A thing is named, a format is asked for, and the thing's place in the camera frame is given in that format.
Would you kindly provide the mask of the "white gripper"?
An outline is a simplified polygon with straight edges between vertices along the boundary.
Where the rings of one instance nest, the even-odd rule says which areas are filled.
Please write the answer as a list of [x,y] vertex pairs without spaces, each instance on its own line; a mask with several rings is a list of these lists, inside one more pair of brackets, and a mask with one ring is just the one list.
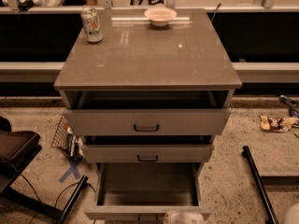
[[163,224],[204,224],[204,218],[199,213],[174,210],[164,215]]

